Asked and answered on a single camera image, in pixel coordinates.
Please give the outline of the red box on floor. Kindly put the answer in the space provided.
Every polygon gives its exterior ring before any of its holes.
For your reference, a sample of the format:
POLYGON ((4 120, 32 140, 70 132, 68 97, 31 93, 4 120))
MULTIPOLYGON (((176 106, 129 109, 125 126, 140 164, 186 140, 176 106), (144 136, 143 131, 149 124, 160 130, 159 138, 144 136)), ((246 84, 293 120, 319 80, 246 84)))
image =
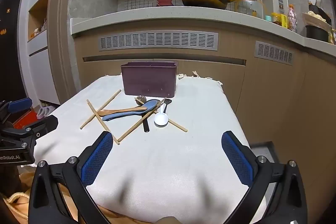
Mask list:
POLYGON ((34 110, 30 110, 25 115, 21 116, 16 122, 14 122, 13 126, 15 129, 22 129, 29 124, 36 122, 37 114, 34 110))

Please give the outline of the small grey vent grille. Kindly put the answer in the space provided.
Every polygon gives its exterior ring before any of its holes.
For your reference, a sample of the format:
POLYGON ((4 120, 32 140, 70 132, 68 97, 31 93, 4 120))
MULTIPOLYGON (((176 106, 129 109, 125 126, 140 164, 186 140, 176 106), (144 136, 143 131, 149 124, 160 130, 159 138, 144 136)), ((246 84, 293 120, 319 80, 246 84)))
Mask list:
POLYGON ((293 63, 293 53, 291 51, 260 41, 255 43, 255 57, 286 65, 292 65, 293 63))

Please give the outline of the white table cloth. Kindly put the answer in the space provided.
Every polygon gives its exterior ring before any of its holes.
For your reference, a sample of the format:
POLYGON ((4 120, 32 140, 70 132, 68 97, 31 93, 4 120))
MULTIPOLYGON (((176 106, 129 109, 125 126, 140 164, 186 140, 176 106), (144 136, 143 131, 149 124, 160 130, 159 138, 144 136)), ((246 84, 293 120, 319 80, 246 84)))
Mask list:
MULTIPOLYGON (((134 106, 134 97, 123 92, 121 76, 100 77, 59 106, 54 111, 59 124, 37 140, 35 160, 56 164, 80 155, 103 131, 96 118, 80 130, 92 115, 87 100, 97 109, 119 89, 108 108, 134 106)), ((157 127, 150 117, 149 132, 139 126, 113 146, 88 192, 98 205, 139 221, 173 216, 181 223, 223 223, 248 188, 222 149, 222 135, 232 131, 243 145, 248 141, 221 83, 177 79, 167 115, 188 132, 172 124, 157 127)), ((106 125, 119 138, 138 121, 129 116, 106 125)))

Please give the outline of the wooden chopstick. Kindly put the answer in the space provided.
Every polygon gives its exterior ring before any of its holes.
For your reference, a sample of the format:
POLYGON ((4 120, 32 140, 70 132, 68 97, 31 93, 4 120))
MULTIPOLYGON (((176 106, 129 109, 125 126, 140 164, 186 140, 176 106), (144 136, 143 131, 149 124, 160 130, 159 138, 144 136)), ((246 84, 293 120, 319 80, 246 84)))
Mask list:
MULTIPOLYGON (((121 93, 121 89, 119 89, 117 92, 115 92, 98 110, 103 110, 113 99, 115 99, 119 94, 121 93)), ((94 114, 92 114, 81 126, 80 130, 82 130, 92 119, 95 117, 94 114)))
POLYGON ((147 119, 149 116, 151 116, 151 114, 153 114, 155 112, 155 110, 157 110, 157 108, 159 108, 161 106, 161 104, 163 104, 164 100, 165 100, 165 98, 163 100, 159 101, 156 104, 156 106, 153 108, 153 110, 150 110, 148 113, 146 113, 137 123, 135 123, 130 129, 128 129, 127 132, 125 132, 121 137, 119 137, 118 141, 121 142, 130 133, 132 133, 135 129, 137 129, 145 119, 147 119))
MULTIPOLYGON (((135 101, 139 104, 139 105, 143 105, 144 103, 139 100, 137 97, 135 97, 135 101)), ((175 127, 179 128, 180 130, 184 131, 184 132, 188 132, 188 130, 186 128, 184 128, 183 126, 177 124, 175 121, 172 121, 171 119, 168 119, 168 122, 172 125, 174 125, 175 127)))
MULTIPOLYGON (((97 120, 100 122, 100 124, 103 126, 103 128, 112 134, 111 130, 108 128, 108 126, 104 123, 104 121, 102 120, 102 118, 98 115, 98 112, 95 110, 95 108, 92 106, 91 102, 89 100, 87 100, 87 104, 90 107, 90 109, 92 110, 93 114, 95 115, 95 117, 97 118, 97 120)), ((112 134, 112 138, 114 140, 114 142, 119 145, 120 142, 117 140, 117 138, 112 134)))

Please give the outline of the glass pot lid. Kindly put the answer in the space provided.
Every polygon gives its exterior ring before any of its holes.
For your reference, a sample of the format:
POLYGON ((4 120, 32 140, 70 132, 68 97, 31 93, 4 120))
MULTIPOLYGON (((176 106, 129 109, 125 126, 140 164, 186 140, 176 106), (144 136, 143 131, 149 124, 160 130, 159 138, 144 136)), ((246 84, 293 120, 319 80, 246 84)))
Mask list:
POLYGON ((235 1, 235 11, 242 14, 264 18, 264 4, 261 1, 240 0, 235 1))

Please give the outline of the white slippers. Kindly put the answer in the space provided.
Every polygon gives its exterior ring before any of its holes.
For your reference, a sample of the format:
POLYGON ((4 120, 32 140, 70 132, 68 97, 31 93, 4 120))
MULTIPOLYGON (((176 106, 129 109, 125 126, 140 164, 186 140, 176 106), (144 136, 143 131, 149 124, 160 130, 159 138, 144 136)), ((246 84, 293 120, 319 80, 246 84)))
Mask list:
POLYGON ((37 120, 43 119, 55 110, 54 106, 41 107, 37 113, 37 120))

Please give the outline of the black pot with basket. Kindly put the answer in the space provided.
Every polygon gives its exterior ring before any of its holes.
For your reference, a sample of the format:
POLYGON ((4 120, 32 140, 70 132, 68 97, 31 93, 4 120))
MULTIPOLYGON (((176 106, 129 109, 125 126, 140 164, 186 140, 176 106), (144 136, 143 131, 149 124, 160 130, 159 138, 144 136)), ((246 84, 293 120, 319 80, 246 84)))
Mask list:
POLYGON ((306 27, 307 38, 327 43, 330 42, 330 33, 332 28, 322 16, 312 11, 308 11, 302 13, 302 18, 306 27))

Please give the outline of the long grey vent grille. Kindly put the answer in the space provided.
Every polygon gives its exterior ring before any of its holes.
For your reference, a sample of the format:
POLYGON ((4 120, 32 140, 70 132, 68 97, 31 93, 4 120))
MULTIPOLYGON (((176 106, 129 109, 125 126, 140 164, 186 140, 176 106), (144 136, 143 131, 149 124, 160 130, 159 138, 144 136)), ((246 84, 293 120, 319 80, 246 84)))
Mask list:
POLYGON ((98 39, 100 51, 142 48, 181 48, 192 50, 218 50, 219 34, 216 32, 155 30, 123 32, 98 39))

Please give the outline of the grey kitchen countertop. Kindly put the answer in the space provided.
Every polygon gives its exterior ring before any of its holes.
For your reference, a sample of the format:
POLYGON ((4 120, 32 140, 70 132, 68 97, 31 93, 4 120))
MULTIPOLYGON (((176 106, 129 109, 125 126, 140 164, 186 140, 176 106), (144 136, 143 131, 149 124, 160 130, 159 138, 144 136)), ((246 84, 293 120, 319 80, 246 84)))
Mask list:
POLYGON ((202 20, 209 22, 229 23, 238 26, 263 31, 305 48, 319 51, 335 57, 335 45, 321 40, 305 38, 293 31, 287 30, 277 24, 268 22, 254 16, 205 7, 165 6, 150 7, 134 10, 125 10, 98 16, 95 18, 71 18, 70 32, 72 35, 99 27, 115 24, 140 22, 145 20, 202 20))

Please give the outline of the white black measuring spoon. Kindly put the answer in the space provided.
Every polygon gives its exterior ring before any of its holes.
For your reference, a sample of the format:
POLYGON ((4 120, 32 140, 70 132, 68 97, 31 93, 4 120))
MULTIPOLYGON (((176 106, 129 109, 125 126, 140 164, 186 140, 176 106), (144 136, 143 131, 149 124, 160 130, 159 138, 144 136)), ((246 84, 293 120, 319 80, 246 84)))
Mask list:
POLYGON ((165 99, 164 102, 159 107, 159 111, 155 114, 154 123, 158 127, 165 127, 168 124, 169 118, 166 114, 167 105, 172 102, 171 99, 165 99))

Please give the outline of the blue plastic spoon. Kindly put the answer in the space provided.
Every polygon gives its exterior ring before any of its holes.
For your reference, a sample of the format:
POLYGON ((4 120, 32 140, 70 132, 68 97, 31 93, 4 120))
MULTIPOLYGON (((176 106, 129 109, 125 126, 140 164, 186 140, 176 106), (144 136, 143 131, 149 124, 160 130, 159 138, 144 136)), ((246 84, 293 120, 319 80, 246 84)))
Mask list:
POLYGON ((153 110, 159 102, 160 100, 149 100, 143 105, 143 107, 146 108, 145 110, 133 110, 133 111, 109 114, 109 115, 103 116, 102 120, 110 121, 116 118, 121 118, 121 117, 126 117, 126 116, 131 116, 131 115, 145 115, 149 111, 153 110))

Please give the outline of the wooden spoon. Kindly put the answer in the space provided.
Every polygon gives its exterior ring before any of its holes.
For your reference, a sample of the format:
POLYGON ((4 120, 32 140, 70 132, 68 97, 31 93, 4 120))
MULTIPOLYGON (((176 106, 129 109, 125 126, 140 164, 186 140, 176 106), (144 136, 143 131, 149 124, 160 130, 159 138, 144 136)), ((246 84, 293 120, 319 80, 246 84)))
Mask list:
POLYGON ((144 106, 132 107, 127 109, 119 109, 119 110, 99 110, 97 113, 99 116, 104 117, 106 115, 115 114, 115 113, 124 113, 128 111, 143 111, 147 110, 144 106))

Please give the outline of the purple utensil holder box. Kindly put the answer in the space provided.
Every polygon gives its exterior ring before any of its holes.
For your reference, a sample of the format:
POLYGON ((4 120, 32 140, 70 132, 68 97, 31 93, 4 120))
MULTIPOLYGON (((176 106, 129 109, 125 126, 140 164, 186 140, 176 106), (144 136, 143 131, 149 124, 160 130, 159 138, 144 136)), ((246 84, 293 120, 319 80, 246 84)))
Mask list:
POLYGON ((177 63, 132 61, 121 66, 126 95, 173 98, 177 82, 177 63))

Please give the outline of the condiment bottle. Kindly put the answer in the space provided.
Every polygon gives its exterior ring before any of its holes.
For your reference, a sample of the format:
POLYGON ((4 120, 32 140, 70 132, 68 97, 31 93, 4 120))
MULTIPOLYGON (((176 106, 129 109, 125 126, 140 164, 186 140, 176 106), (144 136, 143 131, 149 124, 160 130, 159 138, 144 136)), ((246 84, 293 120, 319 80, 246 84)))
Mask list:
POLYGON ((292 4, 288 5, 288 29, 297 33, 297 18, 296 18, 296 14, 294 11, 294 6, 292 4))

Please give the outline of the yellow jar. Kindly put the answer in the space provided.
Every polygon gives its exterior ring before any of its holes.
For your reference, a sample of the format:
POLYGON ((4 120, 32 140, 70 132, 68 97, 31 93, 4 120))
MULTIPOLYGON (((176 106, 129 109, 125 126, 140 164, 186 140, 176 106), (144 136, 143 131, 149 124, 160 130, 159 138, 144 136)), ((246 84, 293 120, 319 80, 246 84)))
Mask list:
POLYGON ((283 28, 288 28, 288 19, 286 15, 272 12, 271 17, 273 23, 282 26, 283 28))

